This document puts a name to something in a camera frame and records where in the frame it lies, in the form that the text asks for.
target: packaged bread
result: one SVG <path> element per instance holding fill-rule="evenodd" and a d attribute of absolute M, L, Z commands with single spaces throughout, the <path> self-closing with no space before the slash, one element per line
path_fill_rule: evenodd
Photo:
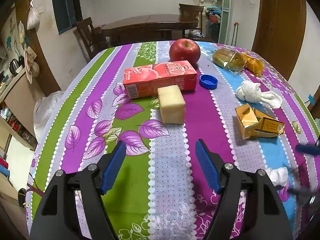
<path fill-rule="evenodd" d="M 245 60 L 241 53 L 227 48 L 218 49 L 213 54 L 212 60 L 219 67 L 233 73 L 239 73 L 245 65 Z"/>
<path fill-rule="evenodd" d="M 258 77 L 262 76 L 262 72 L 264 70 L 264 62 L 260 59 L 256 59 L 254 57 L 250 57 L 244 52 L 241 53 L 242 57 L 245 61 L 245 66 L 249 69 L 253 74 Z"/>

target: striped tablecloth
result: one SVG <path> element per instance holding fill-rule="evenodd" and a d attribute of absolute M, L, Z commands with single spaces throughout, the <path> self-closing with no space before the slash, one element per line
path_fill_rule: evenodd
<path fill-rule="evenodd" d="M 194 93 L 184 93 L 185 124 L 164 126 L 158 100 L 130 101 L 122 80 L 125 68 L 168 62 L 172 43 L 147 42 L 107 49 L 74 79 L 48 121 L 34 154 L 27 193 L 29 230 L 54 173 L 59 169 L 66 173 L 81 171 L 96 163 L 112 151 L 119 137 L 127 144 L 127 156 L 113 189 L 102 197 L 118 238 L 201 239 L 219 200 L 208 187 L 195 156 L 195 142 L 202 138 L 224 162 L 234 163 L 244 171 L 287 166 L 289 181 L 279 196 L 293 235 L 298 234 L 306 211 L 286 190 L 291 186 L 316 189 L 320 182 L 320 158 L 294 150 L 298 143 L 315 143 L 319 135 L 309 111 L 268 63 L 262 78 L 247 70 L 234 75 L 212 63 L 212 53 L 223 45 L 199 42 L 202 54 L 198 74 L 217 77 L 218 88 L 209 91 L 197 85 Z M 235 108 L 245 102 L 237 99 L 234 91 L 243 80 L 259 82 L 262 91 L 271 90 L 282 96 L 280 109 L 272 110 L 260 103 L 251 106 L 284 122 L 283 135 L 242 140 Z M 81 193 L 75 195 L 81 231 L 90 237 Z M 244 209 L 242 192 L 232 237 L 239 234 Z"/>

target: dining table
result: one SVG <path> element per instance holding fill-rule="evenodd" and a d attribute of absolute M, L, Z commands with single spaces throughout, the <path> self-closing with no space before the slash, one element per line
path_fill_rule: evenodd
<path fill-rule="evenodd" d="M 194 29 L 198 19 L 176 14 L 149 14 L 121 19 L 99 28 L 102 37 L 110 37 L 111 44 L 124 45 L 136 41 L 159 41 L 172 38 L 172 31 Z"/>
<path fill-rule="evenodd" d="M 172 44 L 173 41 L 154 41 L 106 49 L 72 81 L 53 110 L 34 152 L 26 194 L 29 231 L 55 172 L 73 173 L 97 163 L 112 152 L 118 138 L 126 143 L 126 157 L 112 189 L 101 198 L 119 240 L 204 237 L 220 196 L 208 186 L 196 158 L 195 143 L 200 138 L 211 152 L 242 171 L 287 167 L 289 177 L 278 195 L 293 236 L 303 229 L 308 211 L 288 189 L 319 187 L 320 158 L 295 150 L 299 143 L 314 144 L 319 136 L 299 95 L 256 53 L 197 42 L 201 49 L 195 66 L 198 79 L 202 74 L 213 75 L 218 86 L 207 90 L 198 82 L 193 92 L 183 93 L 184 124 L 165 125 L 161 122 L 158 98 L 129 99 L 123 74 L 126 68 L 169 62 Z M 263 60 L 262 76 L 247 69 L 234 74 L 215 65 L 212 54 L 223 47 Z M 249 104 L 283 122 L 283 134 L 242 139 L 235 108 L 247 102 L 237 98 L 235 91 L 245 80 L 259 83 L 262 92 L 273 91 L 281 96 L 279 109 L 271 109 L 265 103 Z M 75 200 L 81 232 L 91 238 L 80 191 L 75 191 Z M 240 234 L 245 206 L 246 191 L 241 191 L 231 237 Z"/>

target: blue gripper pad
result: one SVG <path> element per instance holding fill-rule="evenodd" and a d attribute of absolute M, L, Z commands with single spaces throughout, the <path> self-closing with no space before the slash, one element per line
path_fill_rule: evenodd
<path fill-rule="evenodd" d="M 198 158 L 204 176 L 207 179 L 209 187 L 216 193 L 219 192 L 221 189 L 219 182 L 219 173 L 200 141 L 196 142 L 196 156 Z"/>
<path fill-rule="evenodd" d="M 310 154 L 313 156 L 320 155 L 320 148 L 318 146 L 313 145 L 313 144 L 307 144 L 307 145 L 298 144 L 296 146 L 296 151 L 301 152 L 301 153 L 305 153 L 305 154 Z"/>
<path fill-rule="evenodd" d="M 104 194 L 107 193 L 108 190 L 112 189 L 124 161 L 126 151 L 126 144 L 124 142 L 120 142 L 118 149 L 114 152 L 112 159 L 103 172 L 102 185 L 100 189 Z"/>

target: yellow sponge block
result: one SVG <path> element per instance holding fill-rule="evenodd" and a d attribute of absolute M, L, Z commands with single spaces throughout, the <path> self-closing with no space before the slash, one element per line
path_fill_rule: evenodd
<path fill-rule="evenodd" d="M 160 113 L 163 123 L 183 124 L 186 102 L 177 85 L 158 88 Z"/>

